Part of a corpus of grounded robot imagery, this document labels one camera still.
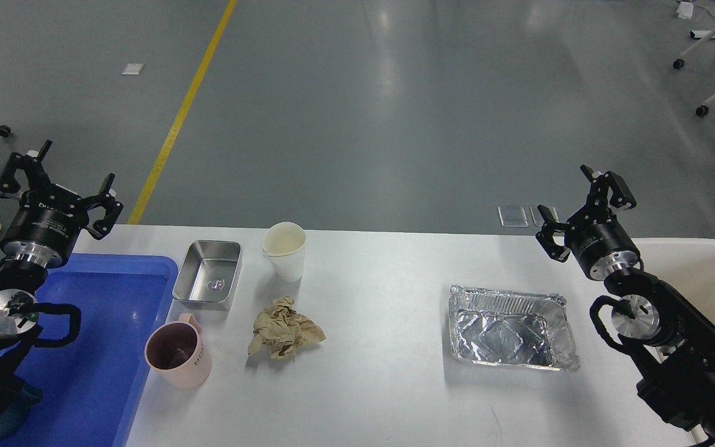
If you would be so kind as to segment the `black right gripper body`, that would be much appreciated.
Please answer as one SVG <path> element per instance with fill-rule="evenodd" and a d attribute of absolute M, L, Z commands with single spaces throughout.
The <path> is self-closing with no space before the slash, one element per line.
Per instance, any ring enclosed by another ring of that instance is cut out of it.
<path fill-rule="evenodd" d="M 639 263 L 641 253 L 616 218 L 599 222 L 588 218 L 567 222 L 565 249 L 585 277 L 595 282 L 619 269 Z"/>

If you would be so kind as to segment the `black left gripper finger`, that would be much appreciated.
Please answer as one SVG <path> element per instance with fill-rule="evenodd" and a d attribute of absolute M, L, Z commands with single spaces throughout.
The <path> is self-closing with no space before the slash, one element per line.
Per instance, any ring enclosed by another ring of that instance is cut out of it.
<path fill-rule="evenodd" d="M 0 199 L 19 202 L 54 199 L 54 185 L 42 165 L 51 145 L 52 140 L 45 140 L 37 151 L 29 151 L 25 155 L 18 152 L 9 155 L 0 172 Z"/>
<path fill-rule="evenodd" d="M 122 213 L 123 204 L 117 201 L 116 193 L 112 189 L 115 178 L 114 173 L 109 173 L 103 179 L 99 192 L 81 200 L 81 206 L 87 212 L 88 218 L 90 217 L 90 211 L 99 208 L 103 209 L 103 216 L 99 220 L 88 223 L 84 227 L 94 240 L 102 240 L 107 237 Z"/>

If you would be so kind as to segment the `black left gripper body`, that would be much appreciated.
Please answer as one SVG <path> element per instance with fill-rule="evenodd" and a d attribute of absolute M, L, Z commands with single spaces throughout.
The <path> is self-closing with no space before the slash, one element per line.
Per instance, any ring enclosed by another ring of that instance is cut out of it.
<path fill-rule="evenodd" d="M 64 266 L 90 223 L 81 196 L 71 191 L 26 192 L 0 249 L 11 258 L 38 258 L 46 268 Z"/>

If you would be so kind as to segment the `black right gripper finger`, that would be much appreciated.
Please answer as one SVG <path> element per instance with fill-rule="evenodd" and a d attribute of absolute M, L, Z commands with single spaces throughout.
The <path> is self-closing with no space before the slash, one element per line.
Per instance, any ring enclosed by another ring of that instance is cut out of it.
<path fill-rule="evenodd" d="M 590 182 L 585 205 L 580 209 L 580 215 L 585 218 L 614 218 L 615 210 L 629 210 L 637 206 L 630 188 L 625 180 L 614 173 L 601 173 L 581 165 L 580 170 Z"/>
<path fill-rule="evenodd" d="M 565 245 L 559 245 L 554 240 L 554 235 L 556 233 L 561 233 L 566 235 L 568 232 L 572 231 L 572 224 L 567 222 L 559 222 L 556 220 L 550 207 L 544 204 L 539 204 L 537 210 L 542 217 L 544 223 L 540 227 L 540 230 L 534 235 L 536 240 L 539 242 L 542 249 L 549 255 L 552 260 L 564 263 L 570 256 L 570 248 Z"/>

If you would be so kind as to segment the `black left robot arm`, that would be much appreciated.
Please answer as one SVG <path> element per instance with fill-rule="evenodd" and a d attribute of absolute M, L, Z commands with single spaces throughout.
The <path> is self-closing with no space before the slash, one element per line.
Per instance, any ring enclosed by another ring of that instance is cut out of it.
<path fill-rule="evenodd" d="M 123 209 L 112 173 L 91 196 L 53 182 L 42 164 L 51 145 L 47 140 L 37 151 L 11 153 L 0 172 L 0 199 L 19 204 L 0 244 L 0 439 L 17 431 L 42 401 L 42 391 L 17 376 L 20 363 L 32 348 L 65 347 L 81 330 L 79 308 L 39 302 L 36 292 L 49 269 L 69 261 L 82 231 L 102 240 Z"/>

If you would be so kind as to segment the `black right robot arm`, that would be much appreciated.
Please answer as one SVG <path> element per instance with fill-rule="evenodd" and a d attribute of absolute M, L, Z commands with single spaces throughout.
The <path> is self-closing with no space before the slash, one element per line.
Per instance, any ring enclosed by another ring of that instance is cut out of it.
<path fill-rule="evenodd" d="M 590 306 L 590 320 L 605 344 L 632 360 L 641 379 L 637 395 L 661 420 L 679 429 L 700 428 L 701 446 L 715 444 L 715 324 L 677 289 L 644 269 L 641 252 L 616 210 L 636 199 L 613 171 L 582 165 L 590 189 L 584 206 L 565 222 L 544 205 L 536 233 L 552 260 L 576 258 L 588 280 L 605 294 Z"/>

